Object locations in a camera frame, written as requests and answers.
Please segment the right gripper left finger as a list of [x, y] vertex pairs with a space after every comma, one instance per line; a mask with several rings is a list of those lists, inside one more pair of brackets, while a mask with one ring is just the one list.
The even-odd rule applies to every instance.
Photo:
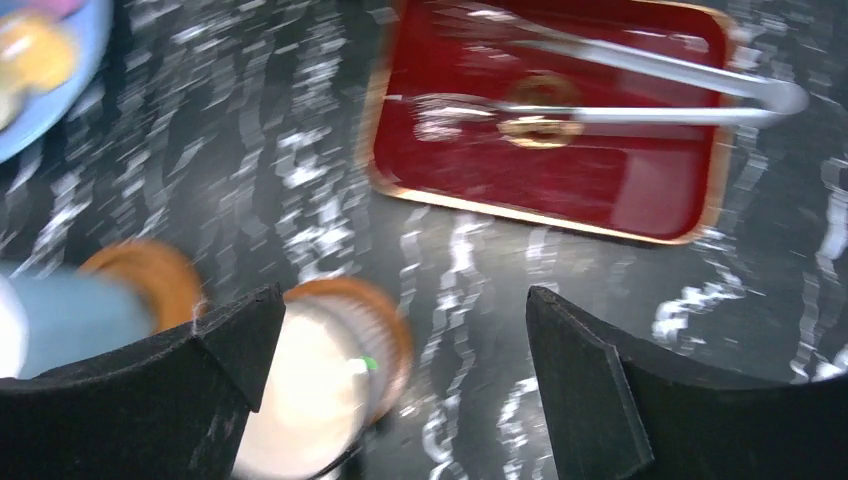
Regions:
[[225, 479], [283, 324], [278, 285], [125, 347], [1, 382], [5, 479]]

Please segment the blue three-tier cake stand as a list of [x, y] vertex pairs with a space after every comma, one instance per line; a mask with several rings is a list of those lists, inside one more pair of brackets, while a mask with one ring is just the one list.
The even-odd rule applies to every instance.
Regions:
[[71, 109], [98, 71], [112, 27], [110, 0], [3, 1], [1, 18], [16, 10], [34, 10], [58, 21], [73, 36], [78, 68], [57, 89], [11, 92], [1, 89], [1, 160], [6, 161], [32, 144]]

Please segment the small orange round cookie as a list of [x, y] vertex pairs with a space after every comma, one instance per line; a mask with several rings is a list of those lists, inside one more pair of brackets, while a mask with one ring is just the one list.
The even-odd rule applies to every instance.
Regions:
[[50, 92], [70, 80], [79, 54], [69, 31], [34, 10], [1, 18], [1, 89]]

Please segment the light blue mug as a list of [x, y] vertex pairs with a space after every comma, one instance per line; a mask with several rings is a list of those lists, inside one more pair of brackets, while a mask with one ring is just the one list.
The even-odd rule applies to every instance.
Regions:
[[139, 294], [60, 267], [48, 274], [1, 262], [1, 376], [31, 379], [141, 340], [156, 320]]

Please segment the brown wooden coaster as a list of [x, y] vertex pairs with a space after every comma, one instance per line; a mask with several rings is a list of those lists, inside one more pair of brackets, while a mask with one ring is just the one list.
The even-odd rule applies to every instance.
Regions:
[[204, 309], [199, 274], [176, 248], [155, 239], [109, 245], [89, 257], [79, 270], [129, 287], [145, 302], [154, 331], [177, 327]]
[[368, 423], [384, 417], [403, 395], [414, 365], [410, 326], [394, 299], [368, 281], [341, 276], [295, 286], [284, 294], [284, 301], [316, 303], [351, 331], [363, 354], [377, 363]]

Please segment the white mug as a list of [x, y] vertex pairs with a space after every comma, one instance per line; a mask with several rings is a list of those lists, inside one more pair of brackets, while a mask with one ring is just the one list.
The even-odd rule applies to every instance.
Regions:
[[354, 445], [388, 386], [391, 348], [376, 313], [340, 296], [286, 308], [261, 408], [236, 456], [238, 479], [313, 479]]

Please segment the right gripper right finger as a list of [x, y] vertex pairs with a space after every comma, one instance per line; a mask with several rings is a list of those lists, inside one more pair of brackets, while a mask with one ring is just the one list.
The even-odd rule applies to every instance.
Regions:
[[847, 380], [785, 384], [678, 355], [555, 292], [526, 326], [562, 479], [843, 479]]

